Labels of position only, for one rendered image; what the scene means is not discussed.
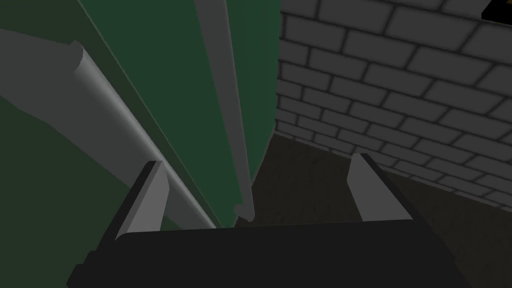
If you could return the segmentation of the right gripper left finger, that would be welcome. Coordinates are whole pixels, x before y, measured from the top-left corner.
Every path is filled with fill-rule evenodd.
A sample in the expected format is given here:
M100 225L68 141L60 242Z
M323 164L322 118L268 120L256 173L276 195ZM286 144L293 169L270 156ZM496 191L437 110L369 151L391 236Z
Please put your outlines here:
M169 191L170 184L163 162L147 162L101 240L115 241L127 233L158 231Z

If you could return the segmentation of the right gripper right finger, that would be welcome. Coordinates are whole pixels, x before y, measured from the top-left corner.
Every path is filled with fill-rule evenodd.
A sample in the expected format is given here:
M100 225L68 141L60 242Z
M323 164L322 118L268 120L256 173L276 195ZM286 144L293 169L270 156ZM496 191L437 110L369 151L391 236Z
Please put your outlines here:
M425 219L367 153L351 156L347 184L364 222Z

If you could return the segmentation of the green door leaf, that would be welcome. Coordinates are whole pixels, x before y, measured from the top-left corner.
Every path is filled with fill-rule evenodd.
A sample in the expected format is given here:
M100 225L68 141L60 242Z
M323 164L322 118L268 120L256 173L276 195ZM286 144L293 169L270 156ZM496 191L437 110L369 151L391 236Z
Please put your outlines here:
M200 227L257 213L253 185L275 129L280 0L78 0L152 120Z

